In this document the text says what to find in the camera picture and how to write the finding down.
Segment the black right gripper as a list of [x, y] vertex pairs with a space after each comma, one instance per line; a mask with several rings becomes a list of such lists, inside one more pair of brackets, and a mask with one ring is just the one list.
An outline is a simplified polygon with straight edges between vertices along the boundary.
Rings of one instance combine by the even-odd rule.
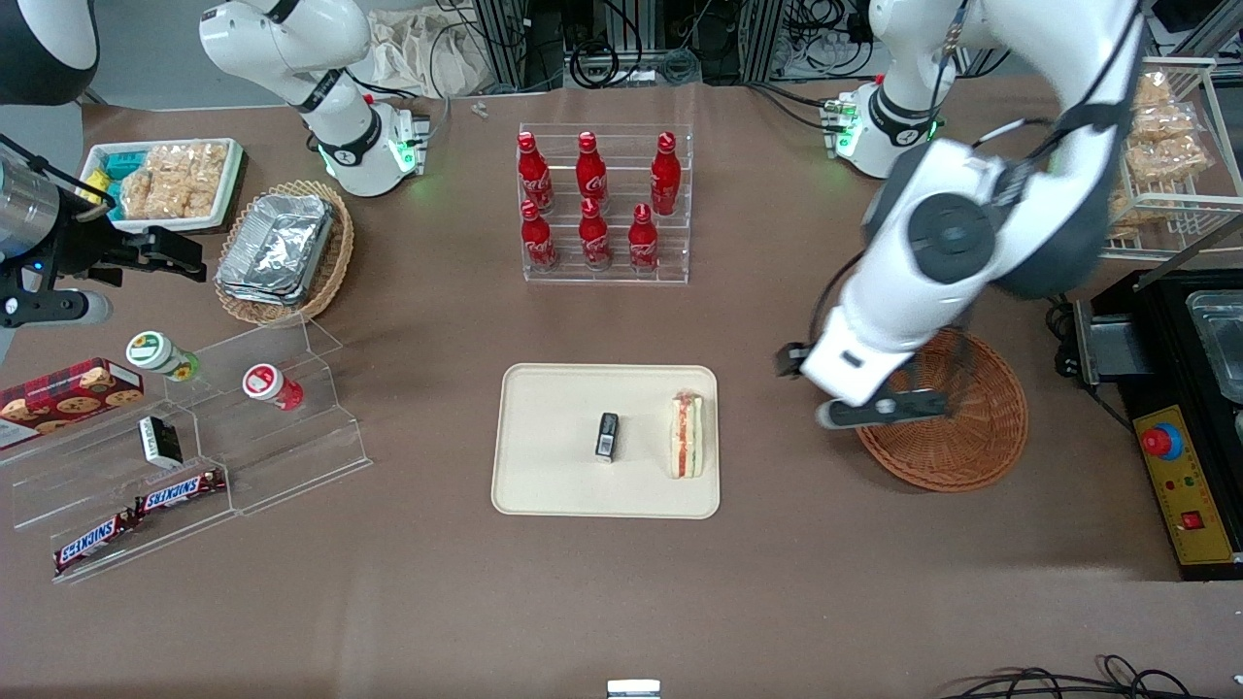
[[126, 270], [169, 272], [191, 282], [206, 281], [203, 248], [194, 239], [168, 229], [145, 230], [145, 261], [139, 240], [116, 229], [107, 209], [62, 205], [39, 215], [39, 289], [50, 290], [58, 279], [94, 279], [121, 285]]

